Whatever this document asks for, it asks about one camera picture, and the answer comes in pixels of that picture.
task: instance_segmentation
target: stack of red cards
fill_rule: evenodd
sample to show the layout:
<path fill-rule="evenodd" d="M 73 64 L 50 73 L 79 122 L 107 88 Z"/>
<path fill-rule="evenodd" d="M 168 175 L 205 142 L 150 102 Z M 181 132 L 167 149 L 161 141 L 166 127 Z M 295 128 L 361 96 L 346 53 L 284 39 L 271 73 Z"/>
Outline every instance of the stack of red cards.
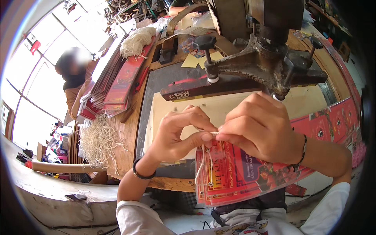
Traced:
<path fill-rule="evenodd" d="M 249 156 L 239 147 L 225 141 L 212 141 L 210 155 L 204 151 L 204 166 L 197 179 L 197 201 L 208 206 L 222 206 L 252 199 L 295 183 L 314 173 L 299 166 L 269 163 Z M 196 150 L 196 171 L 203 159 Z"/>
<path fill-rule="evenodd" d="M 156 36 L 153 36 L 152 42 L 144 47 L 141 55 L 144 57 L 147 56 L 155 39 Z M 130 56 L 119 71 L 103 101 L 103 110 L 109 118 L 128 110 L 130 107 L 132 94 L 135 89 L 133 84 L 144 60 L 143 57 L 136 58 L 136 56 Z"/>
<path fill-rule="evenodd" d="M 343 144 L 352 151 L 361 142 L 359 121 L 351 98 L 290 120 L 290 123 L 295 132 Z M 262 161 L 228 142 L 212 141 L 212 144 L 209 153 L 213 166 L 208 152 L 204 151 L 203 156 L 202 149 L 196 150 L 196 172 L 204 158 L 197 178 L 197 201 L 209 206 L 252 199 L 295 183 L 314 172 L 304 166 L 299 166 L 294 172 L 291 165 Z"/>
<path fill-rule="evenodd" d="M 144 57 L 148 55 L 155 39 L 156 36 L 153 36 L 152 42 L 144 47 L 142 52 Z M 104 72 L 101 73 L 95 84 L 81 98 L 79 115 L 94 120 L 96 114 L 105 113 L 110 118 L 130 108 L 135 89 L 133 84 L 145 59 L 130 56 L 127 61 L 124 60 L 123 64 L 119 50 L 120 46 L 104 67 Z"/>

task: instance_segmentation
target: brown shirt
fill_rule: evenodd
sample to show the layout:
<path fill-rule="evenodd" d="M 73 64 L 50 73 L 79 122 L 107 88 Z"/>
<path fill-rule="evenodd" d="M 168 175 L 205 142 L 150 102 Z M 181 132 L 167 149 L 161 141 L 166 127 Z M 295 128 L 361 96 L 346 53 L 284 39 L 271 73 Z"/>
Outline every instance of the brown shirt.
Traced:
<path fill-rule="evenodd" d="M 92 75 L 92 72 L 94 71 L 95 67 L 97 66 L 98 61 L 99 61 L 99 59 L 97 59 L 95 61 L 91 61 L 88 64 L 88 67 L 86 68 L 85 83 L 84 83 L 86 87 L 91 82 L 91 75 Z M 65 97 L 67 98 L 68 113 L 69 113 L 69 116 L 71 118 L 73 118 L 74 120 L 77 118 L 77 114 L 72 113 L 72 107 L 73 107 L 75 102 L 78 102 L 78 103 L 80 102 L 82 94 L 78 97 L 78 93 L 79 93 L 82 86 L 83 86 L 83 84 L 76 87 L 76 88 L 65 89 Z"/>

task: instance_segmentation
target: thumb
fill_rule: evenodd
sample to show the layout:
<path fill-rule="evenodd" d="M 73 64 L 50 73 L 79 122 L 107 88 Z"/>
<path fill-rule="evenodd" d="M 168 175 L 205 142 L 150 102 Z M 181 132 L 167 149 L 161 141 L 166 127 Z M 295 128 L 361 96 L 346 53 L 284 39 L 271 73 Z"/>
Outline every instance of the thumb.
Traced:
<path fill-rule="evenodd" d="M 175 148 L 180 156 L 185 157 L 189 153 L 189 151 L 205 143 L 208 143 L 212 139 L 212 134 L 206 131 L 200 131 L 190 135 L 187 139 L 176 143 Z"/>
<path fill-rule="evenodd" d="M 215 136 L 215 140 L 230 142 L 231 144 L 236 145 L 239 148 L 243 149 L 250 156 L 256 157 L 259 155 L 259 151 L 257 147 L 255 146 L 255 144 L 252 143 L 247 138 L 245 138 L 244 136 L 220 133 L 217 136 Z"/>

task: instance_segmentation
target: hijab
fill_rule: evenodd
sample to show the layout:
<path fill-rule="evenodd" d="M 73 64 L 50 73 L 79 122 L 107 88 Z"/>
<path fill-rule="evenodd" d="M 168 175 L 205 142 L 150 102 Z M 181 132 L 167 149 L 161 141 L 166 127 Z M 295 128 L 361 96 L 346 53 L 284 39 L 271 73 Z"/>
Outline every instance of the hijab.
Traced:
<path fill-rule="evenodd" d="M 84 49 L 78 48 L 78 47 L 72 47 L 67 49 L 58 59 L 56 62 L 55 68 L 60 71 L 60 74 L 62 75 L 65 83 L 63 85 L 63 90 L 70 88 L 76 88 L 80 85 L 84 84 L 85 82 L 85 76 L 86 76 L 86 68 L 85 66 L 80 66 L 79 68 L 79 74 L 72 75 L 70 74 L 70 68 L 72 63 L 77 63 L 77 58 L 79 56 L 89 55 L 90 53 Z"/>

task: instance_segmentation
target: workbench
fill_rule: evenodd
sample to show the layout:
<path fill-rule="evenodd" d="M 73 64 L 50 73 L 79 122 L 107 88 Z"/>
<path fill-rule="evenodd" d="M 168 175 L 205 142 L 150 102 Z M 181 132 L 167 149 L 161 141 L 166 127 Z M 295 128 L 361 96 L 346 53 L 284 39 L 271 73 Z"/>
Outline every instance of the workbench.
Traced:
<path fill-rule="evenodd" d="M 312 25 L 310 25 L 310 28 L 305 29 L 305 32 L 307 31 L 310 31 L 315 36 L 318 36 L 317 34 L 320 34 L 320 32 L 318 32 L 318 30 L 315 29 Z M 188 54 L 183 53 L 181 50 L 178 50 L 178 53 L 177 55 L 175 55 L 172 62 L 167 63 L 165 65 L 161 65 L 158 61 L 152 63 L 153 55 L 155 52 L 158 51 L 157 48 L 160 48 L 162 42 L 163 39 L 159 39 L 153 45 L 151 51 L 149 52 L 148 59 L 144 61 L 140 71 L 143 71 L 144 68 L 146 68 L 148 65 L 150 66 L 150 71 L 158 70 L 166 66 L 180 66 L 176 64 L 181 63 L 185 60 Z M 286 44 L 289 47 L 289 49 L 292 50 L 310 51 L 312 48 L 309 39 L 305 38 L 302 41 L 299 40 L 293 35 L 293 30 L 290 30 L 288 41 Z M 329 54 L 329 52 L 325 48 L 321 50 L 315 50 L 313 58 L 317 62 L 318 66 L 328 74 L 327 84 L 330 86 L 332 94 L 334 95 L 334 102 L 344 100 L 345 98 L 349 97 L 350 91 L 347 83 L 345 82 L 344 75 L 341 72 L 340 68 L 337 66 L 336 62 L 333 60 L 332 56 Z M 119 114 L 113 117 L 114 120 L 110 122 L 112 123 L 115 130 L 121 133 L 122 138 L 124 138 L 124 147 L 128 151 L 124 151 L 122 147 L 116 147 L 113 149 L 118 175 L 115 173 L 114 162 L 111 158 L 109 158 L 107 168 L 107 174 L 109 176 L 122 179 L 125 173 L 129 169 L 131 169 L 134 160 L 142 156 L 142 145 L 145 134 L 142 134 L 141 131 L 139 133 L 139 128 L 143 129 L 144 131 L 146 125 L 144 120 L 145 117 L 143 117 L 141 121 L 142 124 L 140 124 L 141 109 L 143 107 L 145 108 L 147 106 L 151 106 L 152 103 L 152 96 L 151 98 L 150 95 L 144 97 L 145 93 L 151 93 L 150 91 L 146 91 L 147 82 L 148 77 L 145 78 L 145 82 L 142 84 L 140 91 L 136 93 L 132 98 L 131 107 L 134 110 L 134 112 L 129 117 L 129 119 L 123 124 L 120 122 L 120 120 L 122 119 L 122 115 Z M 176 175 L 169 176 L 163 172 L 161 173 L 161 175 L 164 176 L 154 177 L 150 181 L 149 187 L 164 190 L 194 192 L 194 177 L 191 177 L 190 179 L 176 178 Z"/>

